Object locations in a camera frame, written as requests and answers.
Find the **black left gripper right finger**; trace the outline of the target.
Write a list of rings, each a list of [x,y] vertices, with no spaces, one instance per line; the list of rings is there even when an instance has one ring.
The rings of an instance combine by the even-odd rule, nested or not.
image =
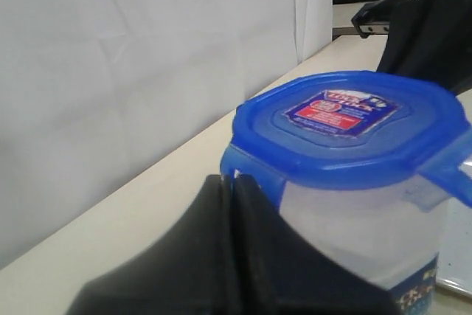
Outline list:
[[[244,314],[399,314],[392,296],[311,246],[257,182],[232,182],[231,222]]]

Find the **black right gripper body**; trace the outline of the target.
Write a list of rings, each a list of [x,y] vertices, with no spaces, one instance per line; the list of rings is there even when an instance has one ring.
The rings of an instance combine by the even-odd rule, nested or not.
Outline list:
[[[362,38],[387,36],[381,68],[471,66],[471,0],[378,0],[352,23]]]

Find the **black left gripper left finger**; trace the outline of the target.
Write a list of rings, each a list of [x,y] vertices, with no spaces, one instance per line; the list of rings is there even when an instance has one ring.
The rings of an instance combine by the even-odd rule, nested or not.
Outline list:
[[[152,246],[85,284],[71,314],[235,314],[229,180],[207,176]]]

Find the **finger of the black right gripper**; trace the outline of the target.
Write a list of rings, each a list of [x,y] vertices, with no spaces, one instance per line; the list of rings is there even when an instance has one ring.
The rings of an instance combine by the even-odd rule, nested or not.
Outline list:
[[[396,6],[378,72],[471,89],[471,0],[415,0]]]

